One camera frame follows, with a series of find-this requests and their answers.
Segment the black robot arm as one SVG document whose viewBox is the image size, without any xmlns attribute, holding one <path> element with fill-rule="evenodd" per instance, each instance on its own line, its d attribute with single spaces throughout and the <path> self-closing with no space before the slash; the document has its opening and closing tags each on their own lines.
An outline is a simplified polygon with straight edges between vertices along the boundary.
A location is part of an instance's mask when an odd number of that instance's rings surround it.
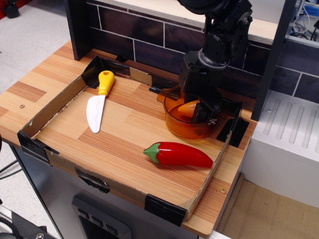
<svg viewBox="0 0 319 239">
<path fill-rule="evenodd" d="M 185 53 L 179 84 L 185 103 L 199 100 L 191 121 L 214 124 L 222 104 L 218 81 L 230 62 L 247 49 L 252 5 L 247 0 L 181 0 L 180 4 L 206 19 L 204 45 Z"/>
</svg>

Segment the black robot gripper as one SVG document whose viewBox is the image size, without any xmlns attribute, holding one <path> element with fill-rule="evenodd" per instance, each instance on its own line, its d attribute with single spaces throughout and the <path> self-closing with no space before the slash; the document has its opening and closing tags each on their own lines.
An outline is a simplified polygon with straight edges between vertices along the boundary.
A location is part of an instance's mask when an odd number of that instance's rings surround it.
<svg viewBox="0 0 319 239">
<path fill-rule="evenodd" d="M 195 105 L 191 123 L 217 123 L 222 103 L 222 96 L 217 90 L 221 73 L 220 69 L 203 64 L 198 51 L 185 53 L 179 74 L 184 103 L 201 101 Z"/>
</svg>

